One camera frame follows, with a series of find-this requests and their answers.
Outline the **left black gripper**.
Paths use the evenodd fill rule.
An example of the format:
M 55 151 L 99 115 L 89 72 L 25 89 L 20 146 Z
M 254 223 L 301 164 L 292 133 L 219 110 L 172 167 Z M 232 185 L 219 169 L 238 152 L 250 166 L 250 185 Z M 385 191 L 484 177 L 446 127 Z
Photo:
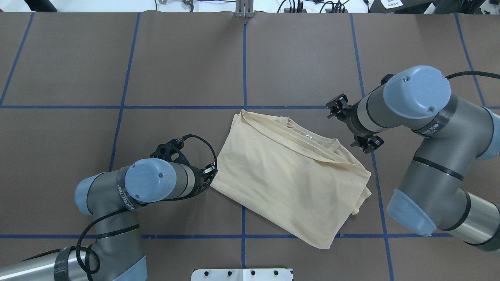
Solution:
M 209 164 L 203 169 L 191 167 L 195 175 L 195 184 L 191 192 L 192 196 L 196 196 L 206 190 L 214 180 L 218 169 L 216 164 Z

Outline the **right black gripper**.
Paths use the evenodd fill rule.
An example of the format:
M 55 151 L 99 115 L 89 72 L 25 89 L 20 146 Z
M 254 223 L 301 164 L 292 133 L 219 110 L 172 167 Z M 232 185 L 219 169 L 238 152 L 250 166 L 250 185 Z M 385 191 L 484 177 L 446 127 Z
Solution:
M 327 118 L 335 117 L 345 123 L 354 135 L 354 142 L 350 146 L 357 146 L 364 153 L 370 154 L 380 148 L 384 144 L 384 140 L 376 135 L 377 132 L 369 130 L 361 124 L 358 116 L 359 103 L 358 101 L 353 105 L 349 105 L 348 97 L 345 94 L 336 96 L 325 104 L 330 111 Z

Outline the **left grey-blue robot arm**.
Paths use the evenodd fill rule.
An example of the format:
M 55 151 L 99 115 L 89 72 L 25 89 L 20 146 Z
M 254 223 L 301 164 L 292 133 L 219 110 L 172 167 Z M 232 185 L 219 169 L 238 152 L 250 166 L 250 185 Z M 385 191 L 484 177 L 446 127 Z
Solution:
M 145 281 L 138 211 L 161 201 L 190 199 L 210 186 L 217 164 L 142 159 L 82 180 L 75 204 L 93 217 L 74 246 L 38 254 L 1 269 L 2 281 Z

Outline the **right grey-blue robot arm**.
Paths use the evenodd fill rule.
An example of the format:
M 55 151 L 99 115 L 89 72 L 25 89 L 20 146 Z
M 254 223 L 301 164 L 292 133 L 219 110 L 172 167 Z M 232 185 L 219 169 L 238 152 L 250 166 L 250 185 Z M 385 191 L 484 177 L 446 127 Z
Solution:
M 499 74 L 462 71 L 443 75 L 419 65 L 388 74 L 353 105 L 345 94 L 326 107 L 354 135 L 352 146 L 368 154 L 384 141 L 379 133 L 404 126 L 423 137 L 386 212 L 410 231 L 428 237 L 446 231 L 472 247 L 499 253 L 499 206 L 461 188 L 475 160 L 499 156 L 499 116 L 452 93 L 450 79 Z

